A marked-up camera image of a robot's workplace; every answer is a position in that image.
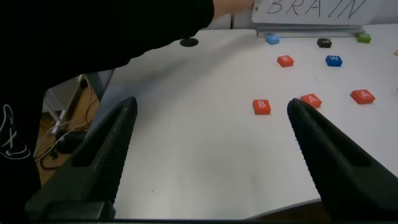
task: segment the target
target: red letter block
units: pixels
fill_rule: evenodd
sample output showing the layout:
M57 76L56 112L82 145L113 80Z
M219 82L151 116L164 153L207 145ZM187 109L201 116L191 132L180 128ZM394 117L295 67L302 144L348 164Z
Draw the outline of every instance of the red letter block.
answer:
M322 101L319 100L319 98L317 96L315 96L315 94L309 94L309 95L302 96L301 100L310 104L314 108L318 108L322 104Z
M256 115L269 115L271 113L271 106L268 100L254 100L253 108Z
M358 104L367 104L373 103L376 99L372 93L367 90L355 90L351 94L351 97L358 103Z
M278 63L282 67L289 67L293 66L294 60L289 55L285 55L278 57Z

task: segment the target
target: white table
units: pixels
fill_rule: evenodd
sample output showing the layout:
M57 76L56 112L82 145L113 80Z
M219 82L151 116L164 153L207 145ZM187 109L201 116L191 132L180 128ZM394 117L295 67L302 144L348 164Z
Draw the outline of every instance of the white table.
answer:
M398 25L366 29L371 44L332 39L331 49L317 39L271 46L254 30L200 31L197 47L175 42L117 69L94 122L137 98L116 218L240 219L319 200L286 112L292 98L309 93L398 175ZM294 66L282 68L281 55ZM327 55L341 56L343 66L328 67ZM360 89L374 104L350 97ZM269 100L271 115L255 116L253 100Z

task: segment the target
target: black round hole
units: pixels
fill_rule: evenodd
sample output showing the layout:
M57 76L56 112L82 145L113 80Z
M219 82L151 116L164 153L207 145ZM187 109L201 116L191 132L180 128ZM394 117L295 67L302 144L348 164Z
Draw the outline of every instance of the black round hole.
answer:
M194 47L199 44L199 40L195 38L187 38L180 41L181 46Z

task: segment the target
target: letter block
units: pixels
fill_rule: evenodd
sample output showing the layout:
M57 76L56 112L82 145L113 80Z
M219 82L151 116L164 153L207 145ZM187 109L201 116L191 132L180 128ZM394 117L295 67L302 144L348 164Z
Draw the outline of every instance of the letter block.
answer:
M331 47L331 41L329 39L318 39L317 43L320 48L330 48Z
M285 55L285 56L278 57L278 63L282 67L289 67L289 66L293 66L294 60L292 59L291 56Z
M279 37L274 34L267 35L266 42L269 45L279 44Z
M352 92L351 97L357 102L357 104L368 104L368 103L373 103L373 101L376 99L367 90L355 90Z
M271 106L268 100L254 100L253 101L254 114L269 115L271 114Z
M317 96L315 96L315 94L313 94L313 93L309 94L309 95L302 96L301 100L310 104L314 108L319 108L322 105L322 101Z
M341 65L343 64L343 60L340 56L328 55L326 57L326 63L331 67L341 67Z
M369 34L360 33L358 34L358 42L368 44L372 40L372 37Z

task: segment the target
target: blue block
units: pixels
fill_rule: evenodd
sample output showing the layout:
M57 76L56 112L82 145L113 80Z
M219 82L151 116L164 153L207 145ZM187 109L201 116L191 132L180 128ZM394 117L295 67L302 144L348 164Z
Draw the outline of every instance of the blue block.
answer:
M326 57L326 63L332 67L341 67L341 65L343 64L343 60L340 56L328 55Z
M270 45L279 44L279 37L274 34L267 35L266 42Z

